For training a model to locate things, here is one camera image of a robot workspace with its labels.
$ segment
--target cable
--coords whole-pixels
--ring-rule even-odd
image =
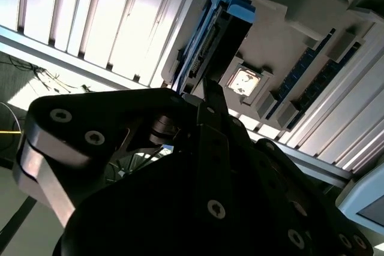
[[[119,169],[119,167],[116,164],[112,163],[112,162],[108,162],[108,164],[110,164],[110,165],[116,167],[117,169]]]
[[[0,104],[4,105],[12,113],[13,118],[17,123],[17,127],[18,127],[19,131],[22,132],[22,127],[20,126],[20,122],[19,122],[18,118],[16,117],[16,115],[13,113],[11,107],[9,107],[8,105],[6,105],[6,103],[1,102],[1,101],[0,101]]]
[[[13,121],[13,124],[12,124],[12,130],[14,130],[15,129],[15,124],[16,124],[16,121],[14,120]],[[13,145],[13,143],[14,143],[14,134],[11,134],[11,141],[9,142],[9,144],[8,145],[5,145],[3,148],[1,148],[0,149],[0,152],[3,152],[3,151],[5,151],[5,150],[7,150],[8,148],[10,148],[10,147],[12,147],[12,145]]]
[[[157,154],[160,153],[160,151],[162,151],[164,149],[164,147],[160,147],[159,149],[157,149],[154,153],[150,154],[150,156],[145,159],[139,166],[137,166],[132,172],[135,172],[137,171],[138,169],[141,169],[145,166],[145,164],[147,164],[148,162],[150,162],[150,160],[156,156]]]
[[[0,130],[0,134],[21,134],[20,131],[3,131]]]

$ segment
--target metal beam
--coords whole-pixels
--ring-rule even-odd
[[[248,135],[253,141],[266,138],[265,136],[249,130]],[[303,173],[311,177],[339,188],[344,188],[353,177],[353,174],[349,171],[345,171],[327,162],[316,159],[294,148],[274,141],[273,139],[270,140],[273,141],[281,149],[281,151],[283,151],[300,168]]]
[[[50,68],[66,69],[115,89],[147,88],[140,83],[1,26],[0,51],[47,70]]]

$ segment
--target screw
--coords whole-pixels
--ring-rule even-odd
[[[208,201],[208,211],[213,217],[223,219],[226,216],[226,210],[223,205],[217,200]]]
[[[360,245],[360,247],[362,249],[366,249],[367,248],[367,244],[365,244],[365,242],[359,236],[353,235],[353,238]]]
[[[241,126],[241,121],[237,118],[232,118],[232,121],[234,124],[236,124],[237,126]]]
[[[349,242],[348,238],[342,234],[339,234],[338,237],[340,238],[340,240],[342,241],[342,243],[344,244],[345,247],[351,249],[352,248],[352,244]]]
[[[270,143],[270,142],[267,142],[267,143],[265,144],[265,146],[268,147],[268,148],[270,148],[270,150],[275,150],[275,146],[274,146],[272,143]]]
[[[49,116],[52,118],[53,121],[60,123],[67,123],[72,120],[71,113],[64,109],[53,109],[49,113]]]
[[[301,235],[294,229],[288,230],[289,240],[295,244],[300,250],[303,250],[305,247],[304,239]]]
[[[104,135],[98,131],[88,131],[85,135],[85,141],[91,145],[102,145],[105,141]]]

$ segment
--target black cable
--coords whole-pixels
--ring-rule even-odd
[[[17,63],[17,64],[15,64],[15,62],[13,62],[14,60],[12,59],[12,57],[10,55],[8,55],[8,58],[9,58],[10,62],[12,63],[12,65],[15,66],[20,71],[32,71],[34,69],[34,66],[30,63],[28,63],[29,67],[27,67],[24,64],[20,63],[19,61],[15,61]]]
[[[40,78],[40,76],[38,75],[39,73],[45,73],[47,77],[51,78],[57,85],[59,85],[61,88],[65,89],[68,93],[71,93],[70,90],[68,90],[66,87],[68,88],[72,88],[72,89],[78,89],[79,87],[75,87],[75,86],[71,86],[71,85],[68,85],[66,83],[64,83],[63,81],[61,81],[59,79],[60,75],[59,74],[55,74],[55,76],[52,75],[52,73],[50,73],[49,71],[47,71],[46,69],[44,68],[41,68],[41,67],[38,67],[36,65],[33,65],[29,62],[27,62],[26,64],[24,63],[21,63],[19,62],[18,60],[16,59],[13,59],[10,55],[8,55],[8,58],[10,60],[11,63],[8,63],[8,62],[4,62],[4,61],[0,61],[0,64],[7,64],[7,65],[12,65],[14,66],[15,68],[17,68],[18,70],[20,71],[23,71],[23,72],[33,72],[34,73],[34,76],[36,77],[36,79],[38,81],[41,82],[41,84],[43,84],[43,86],[48,90],[50,91],[52,88],[49,87],[44,81],[42,81],[42,79]]]
[[[150,154],[150,156],[145,159],[139,166],[137,166],[132,172],[135,172],[135,171],[138,171],[138,169],[141,169],[143,168],[148,162],[150,162],[150,160],[156,156],[157,154],[159,154],[164,148],[163,147],[160,147],[159,149],[157,149],[154,153]]]
[[[13,236],[17,233],[20,226],[23,224],[32,208],[35,206],[36,200],[28,196],[8,223],[0,232],[0,254],[4,252]]]

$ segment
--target bolt hole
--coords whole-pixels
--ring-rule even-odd
[[[65,118],[67,118],[67,115],[63,112],[57,112],[56,117],[61,118],[61,119],[65,119]]]
[[[293,239],[296,241],[296,243],[300,242],[300,238],[299,238],[299,236],[297,236],[297,234],[293,235]]]

